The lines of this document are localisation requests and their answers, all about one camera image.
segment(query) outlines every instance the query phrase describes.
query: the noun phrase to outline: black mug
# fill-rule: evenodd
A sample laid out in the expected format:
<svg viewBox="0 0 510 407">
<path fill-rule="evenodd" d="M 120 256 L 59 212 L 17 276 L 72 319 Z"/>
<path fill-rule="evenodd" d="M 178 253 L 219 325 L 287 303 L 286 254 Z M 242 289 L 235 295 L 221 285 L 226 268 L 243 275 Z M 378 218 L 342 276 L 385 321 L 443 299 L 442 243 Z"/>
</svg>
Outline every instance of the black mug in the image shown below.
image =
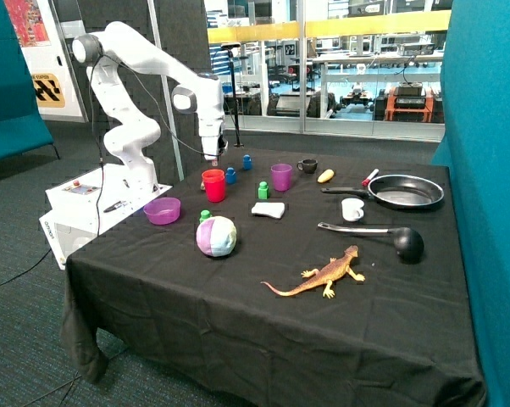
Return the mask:
<svg viewBox="0 0 510 407">
<path fill-rule="evenodd" d="M 302 161 L 298 161 L 297 168 L 304 172 L 304 174 L 313 174 L 317 169 L 317 160 L 303 159 Z"/>
</svg>

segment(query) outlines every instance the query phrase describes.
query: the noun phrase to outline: small green object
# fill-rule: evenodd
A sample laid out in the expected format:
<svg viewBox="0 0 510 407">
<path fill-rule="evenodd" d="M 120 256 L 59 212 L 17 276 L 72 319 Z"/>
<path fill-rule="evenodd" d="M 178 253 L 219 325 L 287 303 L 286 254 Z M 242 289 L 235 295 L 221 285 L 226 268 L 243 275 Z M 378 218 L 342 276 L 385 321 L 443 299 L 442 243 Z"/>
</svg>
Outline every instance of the small green object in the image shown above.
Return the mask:
<svg viewBox="0 0 510 407">
<path fill-rule="evenodd" d="M 201 212 L 201 219 L 199 220 L 200 223 L 203 223 L 206 219 L 211 218 L 212 214 L 210 214 L 209 210 L 204 210 Z"/>
<path fill-rule="evenodd" d="M 258 184 L 258 198 L 259 199 L 268 199 L 269 198 L 269 184 L 265 181 L 262 181 Z"/>
</svg>

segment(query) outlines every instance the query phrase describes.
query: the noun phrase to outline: pastel ball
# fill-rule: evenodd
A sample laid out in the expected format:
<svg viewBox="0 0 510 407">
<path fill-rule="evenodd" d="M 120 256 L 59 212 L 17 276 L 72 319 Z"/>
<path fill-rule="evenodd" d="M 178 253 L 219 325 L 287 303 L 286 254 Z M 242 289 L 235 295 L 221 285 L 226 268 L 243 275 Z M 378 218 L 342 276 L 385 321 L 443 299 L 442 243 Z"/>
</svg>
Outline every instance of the pastel ball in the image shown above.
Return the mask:
<svg viewBox="0 0 510 407">
<path fill-rule="evenodd" d="M 208 256 L 230 254 L 236 245 L 235 224 L 223 216 L 206 219 L 197 228 L 197 245 Z"/>
</svg>

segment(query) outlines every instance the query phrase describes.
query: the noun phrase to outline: glass wall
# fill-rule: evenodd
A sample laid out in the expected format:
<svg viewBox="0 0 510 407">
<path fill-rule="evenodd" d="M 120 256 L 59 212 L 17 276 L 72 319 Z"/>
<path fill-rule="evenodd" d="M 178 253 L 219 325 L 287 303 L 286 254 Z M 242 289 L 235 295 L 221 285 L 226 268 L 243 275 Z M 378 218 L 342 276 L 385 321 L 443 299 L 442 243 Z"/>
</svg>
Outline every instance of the glass wall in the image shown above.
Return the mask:
<svg viewBox="0 0 510 407">
<path fill-rule="evenodd" d="M 440 141 L 451 3 L 207 0 L 228 127 Z"/>
</svg>

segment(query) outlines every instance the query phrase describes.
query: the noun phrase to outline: toy lizard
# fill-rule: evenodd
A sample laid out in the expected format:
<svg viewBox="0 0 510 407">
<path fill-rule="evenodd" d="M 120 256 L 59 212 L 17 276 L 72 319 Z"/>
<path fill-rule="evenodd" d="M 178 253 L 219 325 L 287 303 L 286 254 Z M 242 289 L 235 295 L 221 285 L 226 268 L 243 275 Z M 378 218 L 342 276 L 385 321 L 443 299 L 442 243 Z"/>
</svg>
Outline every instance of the toy lizard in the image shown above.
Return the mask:
<svg viewBox="0 0 510 407">
<path fill-rule="evenodd" d="M 348 274 L 357 282 L 363 282 L 364 276 L 362 274 L 355 274 L 353 270 L 351 270 L 350 264 L 353 258 L 358 257 L 358 247 L 350 246 L 344 252 L 345 255 L 341 259 L 331 258 L 330 263 L 328 263 L 323 269 L 313 269 L 313 270 L 305 270 L 302 272 L 302 277 L 310 278 L 308 281 L 304 282 L 297 288 L 293 290 L 282 292 L 273 288 L 267 282 L 261 282 L 261 284 L 266 284 L 274 293 L 282 296 L 282 297 L 290 297 L 293 295 L 297 295 L 303 291 L 309 290 L 311 288 L 322 286 L 326 284 L 326 288 L 323 291 L 323 297 L 333 298 L 334 290 L 330 289 L 332 286 L 332 282 L 339 280 L 345 274 Z"/>
</svg>

